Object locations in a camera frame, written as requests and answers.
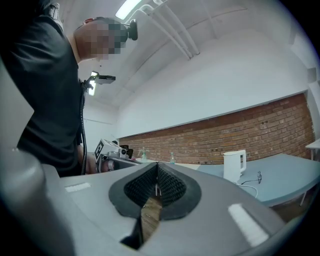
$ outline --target black shirt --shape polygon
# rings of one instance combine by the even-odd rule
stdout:
[[[10,42],[3,62],[34,110],[18,148],[54,166],[60,176],[79,175],[82,89],[71,45],[56,22],[40,15]]]

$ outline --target white electric kettle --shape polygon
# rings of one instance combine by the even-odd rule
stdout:
[[[231,151],[225,152],[223,154],[224,158],[224,168],[223,168],[223,178],[231,182],[236,183],[241,176],[241,173],[247,167],[246,151]]]

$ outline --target floor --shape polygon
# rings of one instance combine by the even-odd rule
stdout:
[[[315,189],[307,192],[302,206],[300,202],[302,195],[284,204],[271,207],[285,222],[298,217],[308,209]],[[145,207],[141,210],[142,234],[143,240],[146,242],[159,225],[159,214],[162,209],[161,198],[159,196],[150,197]]]

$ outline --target light blue table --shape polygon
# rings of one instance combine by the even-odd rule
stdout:
[[[197,171],[223,177],[224,165],[202,164]],[[251,181],[245,185],[255,187],[258,190],[257,199],[269,207],[290,201],[320,182],[320,162],[277,154],[247,162],[246,170],[238,183],[257,180],[259,171],[262,175],[261,183]],[[256,195],[253,188],[241,188],[253,196]]]

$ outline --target red brick wall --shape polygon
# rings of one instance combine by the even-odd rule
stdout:
[[[147,158],[177,163],[223,164],[223,153],[246,150],[247,161],[279,153],[310,158],[305,146],[315,140],[304,94],[266,105],[184,124],[163,130],[124,137],[136,157],[142,147]]]

